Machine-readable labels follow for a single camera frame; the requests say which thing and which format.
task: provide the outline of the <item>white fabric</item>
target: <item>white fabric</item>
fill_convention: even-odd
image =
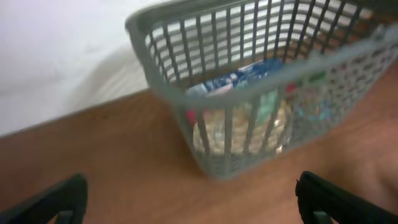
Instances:
[[[0,135],[147,88],[124,21],[160,1],[1,0]]]

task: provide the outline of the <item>black object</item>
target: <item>black object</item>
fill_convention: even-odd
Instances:
[[[86,205],[87,181],[77,174],[0,213],[0,223],[41,224],[58,215],[55,224],[81,224]]]
[[[304,224],[391,224],[398,216],[379,208],[311,172],[296,185],[298,209]]]

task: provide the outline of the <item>basket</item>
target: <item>basket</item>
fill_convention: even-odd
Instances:
[[[127,19],[151,90],[169,102],[200,167],[219,179],[318,138],[397,58],[398,31],[337,0],[201,0]],[[253,62],[283,64],[220,95],[189,95]]]

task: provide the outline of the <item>brown wooden surface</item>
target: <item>brown wooden surface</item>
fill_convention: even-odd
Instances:
[[[324,138],[220,182],[145,91],[0,139],[0,210],[82,172],[85,223],[301,223],[294,188],[310,170],[398,213],[397,95],[398,63]]]

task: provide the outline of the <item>blue packet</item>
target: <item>blue packet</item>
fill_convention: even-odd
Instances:
[[[278,59],[261,60],[248,66],[239,68],[234,72],[205,81],[199,85],[195,85],[187,90],[188,95],[207,95],[212,91],[231,85],[248,85],[253,81],[260,80],[269,76],[270,71],[277,71],[283,67],[283,63]]]

